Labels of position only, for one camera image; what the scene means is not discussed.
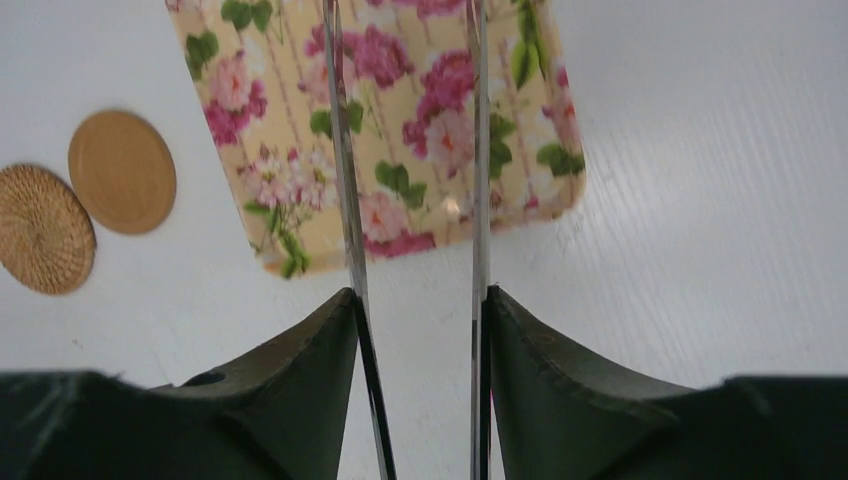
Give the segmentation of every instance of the green leaf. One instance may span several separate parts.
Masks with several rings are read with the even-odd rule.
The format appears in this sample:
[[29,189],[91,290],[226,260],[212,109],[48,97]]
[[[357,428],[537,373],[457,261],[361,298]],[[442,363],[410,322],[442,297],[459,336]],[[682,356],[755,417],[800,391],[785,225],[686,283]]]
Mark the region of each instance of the green leaf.
[[515,131],[515,123],[498,113],[489,114],[489,138],[501,140]]
[[518,7],[518,32],[527,43],[536,43],[539,39],[539,21],[536,19],[536,9],[529,2],[522,2]]
[[558,143],[549,143],[540,148],[536,152],[536,163],[540,165],[552,165],[559,158],[562,151],[562,145]]
[[492,139],[489,144],[489,178],[498,179],[503,174],[503,166],[512,162],[512,151],[500,139]]
[[395,166],[395,188],[394,191],[401,195],[409,191],[409,172],[403,165]]
[[277,206],[274,208],[273,212],[268,212],[268,232],[271,235],[277,232],[277,228],[280,226],[280,207]]
[[203,42],[199,37],[191,34],[186,37],[186,53],[195,64],[203,64]]
[[545,42],[541,39],[536,40],[536,53],[539,56],[539,72],[542,74],[542,78],[547,80],[551,60],[548,58],[548,50],[545,46]]
[[304,252],[300,252],[300,271],[306,273],[306,270],[309,269],[309,264],[312,263],[312,259]]
[[392,166],[385,160],[380,160],[374,169],[377,183],[403,196],[409,191],[409,172],[403,165]]
[[203,32],[200,36],[200,45],[203,53],[203,63],[208,62],[218,54],[218,37],[209,30]]
[[536,162],[547,165],[555,177],[577,175],[586,169],[582,153],[566,151],[558,143],[549,143],[536,153]]
[[300,263],[298,262],[298,258],[299,257],[296,256],[290,256],[285,262],[283,262],[283,266],[280,268],[280,275],[282,275],[283,278],[288,279],[294,275],[295,270],[299,267],[298,263]]
[[227,0],[221,5],[221,19],[231,22],[236,30],[241,31],[250,25],[251,10],[250,5],[239,0]]
[[362,117],[365,115],[365,109],[362,104],[356,100],[351,100],[347,104],[347,121],[353,133],[362,131]]
[[256,200],[251,200],[244,204],[244,211],[247,213],[252,213],[254,215],[268,215],[271,213],[271,209],[266,207],[265,205],[261,205],[256,202]]
[[403,203],[410,210],[418,210],[424,205],[424,196],[427,194],[427,184],[416,182],[409,186],[403,193]]
[[515,89],[520,90],[529,81],[539,68],[539,52],[532,43],[519,40],[515,44],[510,60],[512,67],[512,81]]
[[253,7],[250,8],[253,24],[256,29],[262,33],[268,28],[268,22],[271,20],[271,14],[274,13],[274,7],[268,0],[259,0]]
[[389,162],[380,160],[377,168],[374,169],[374,176],[377,178],[377,183],[388,187],[394,184],[395,170]]
[[323,133],[329,139],[333,139],[333,125],[332,120],[330,118],[330,112],[327,110],[318,110],[312,114],[312,118],[309,119],[309,129],[312,130],[312,133],[318,135]]
[[297,256],[300,253],[300,242],[291,232],[283,231],[280,235],[280,243],[289,256]]
[[192,80],[196,82],[203,78],[203,66],[199,65],[188,55],[186,55],[186,65],[188,66],[188,73],[191,74]]

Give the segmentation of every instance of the pink flower print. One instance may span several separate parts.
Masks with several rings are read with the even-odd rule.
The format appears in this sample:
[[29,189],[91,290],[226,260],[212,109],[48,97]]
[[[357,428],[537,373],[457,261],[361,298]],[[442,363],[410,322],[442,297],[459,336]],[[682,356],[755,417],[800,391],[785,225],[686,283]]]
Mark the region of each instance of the pink flower print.
[[574,102],[568,87],[556,92],[551,105],[542,107],[542,113],[553,122],[563,148],[572,152],[582,151]]
[[444,166],[448,178],[474,159],[474,127],[471,119],[454,110],[445,110],[433,117],[424,132],[427,137],[427,157]]
[[560,88],[568,86],[568,74],[565,72],[565,67],[559,67],[557,69],[557,85]]
[[432,232],[414,235],[404,230],[400,236],[388,242],[372,242],[365,239],[365,250],[385,258],[394,258],[409,253],[426,252],[436,248],[436,238]]
[[459,7],[465,5],[465,0],[394,0],[395,3],[416,7],[418,18],[424,20],[427,17],[447,16],[456,13]]
[[290,165],[293,173],[290,189],[296,192],[295,203],[315,211],[336,204],[336,169],[327,157],[313,151],[290,160]]
[[474,90],[471,53],[468,50],[444,52],[433,63],[430,71],[421,75],[421,84],[427,90],[426,95],[433,97],[430,101],[435,105],[462,109],[468,94]]
[[[356,83],[356,67],[353,61],[348,57],[344,57],[342,61],[342,74],[344,75],[345,88],[352,88]],[[327,82],[327,63],[323,58],[316,58],[302,82],[297,84],[297,88],[304,93],[308,93],[319,104],[330,102],[330,88]]]
[[230,111],[241,110],[250,102],[251,88],[244,52],[218,61],[209,78],[212,98]]
[[407,121],[403,124],[403,144],[412,145],[412,153],[418,158],[427,158],[427,124],[419,120]]
[[238,130],[233,123],[232,114],[224,110],[217,100],[207,105],[203,109],[203,114],[206,115],[206,124],[209,126],[216,147],[238,143],[236,136]]
[[248,103],[240,110],[228,111],[218,100],[203,108],[206,124],[212,133],[216,147],[238,144],[238,133],[250,124],[251,117],[262,118],[268,108],[265,98],[265,86],[260,80],[254,80],[250,85]]
[[415,71],[401,41],[368,25],[353,54],[359,75],[374,79],[381,89],[391,87],[406,74]]
[[246,167],[240,168],[238,173],[253,193],[256,203],[268,208],[288,203],[290,189],[283,164],[275,155],[260,155]]
[[[347,56],[353,55],[356,51],[359,41],[362,40],[362,34],[357,32],[342,32],[342,48]],[[324,52],[324,25],[319,24],[312,27],[311,38],[306,40],[303,47],[303,52],[307,57],[314,57],[319,53]]]
[[262,80],[254,80],[250,84],[250,95],[248,96],[247,111],[256,118],[265,116],[268,109],[268,99],[265,98],[265,85]]
[[409,230],[406,211],[384,192],[361,196],[359,210],[366,242],[389,242]]

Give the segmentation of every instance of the white wooden surface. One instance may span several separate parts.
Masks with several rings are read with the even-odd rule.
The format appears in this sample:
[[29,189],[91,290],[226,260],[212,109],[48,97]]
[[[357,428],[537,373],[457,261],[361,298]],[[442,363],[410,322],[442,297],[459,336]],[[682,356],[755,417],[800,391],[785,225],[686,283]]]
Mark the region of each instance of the white wooden surface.
[[[670,381],[848,371],[848,2],[554,1],[589,188],[558,223],[495,239],[493,277]],[[346,284],[252,259],[161,0],[0,2],[0,72],[0,165],[67,178],[78,122],[121,106],[162,132],[179,182],[154,233],[96,226],[78,293],[0,273],[0,369],[180,383]],[[470,271],[470,245],[369,271],[401,478],[467,475]],[[340,478],[377,478],[367,412],[357,376]]]

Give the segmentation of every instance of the cork coaster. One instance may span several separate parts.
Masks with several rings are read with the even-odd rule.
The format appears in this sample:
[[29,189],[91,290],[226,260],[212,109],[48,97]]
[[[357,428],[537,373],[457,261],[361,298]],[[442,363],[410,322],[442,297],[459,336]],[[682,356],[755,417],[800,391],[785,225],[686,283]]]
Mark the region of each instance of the cork coaster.
[[34,165],[0,171],[0,259],[19,282],[50,295],[76,290],[95,247],[88,214],[59,178]]
[[147,233],[174,206],[177,178],[165,141],[146,121],[107,110],[88,117],[68,149],[71,184],[83,206],[118,233]]

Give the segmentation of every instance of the floral tray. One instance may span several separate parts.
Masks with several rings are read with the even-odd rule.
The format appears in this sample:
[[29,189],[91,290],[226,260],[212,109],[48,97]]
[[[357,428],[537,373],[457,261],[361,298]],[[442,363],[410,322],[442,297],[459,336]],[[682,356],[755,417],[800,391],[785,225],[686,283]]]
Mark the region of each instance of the floral tray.
[[[166,0],[250,244],[285,278],[344,268],[323,0]],[[485,0],[492,227],[551,220],[585,185],[560,44],[538,0]],[[471,235],[465,0],[341,0],[369,260]]]

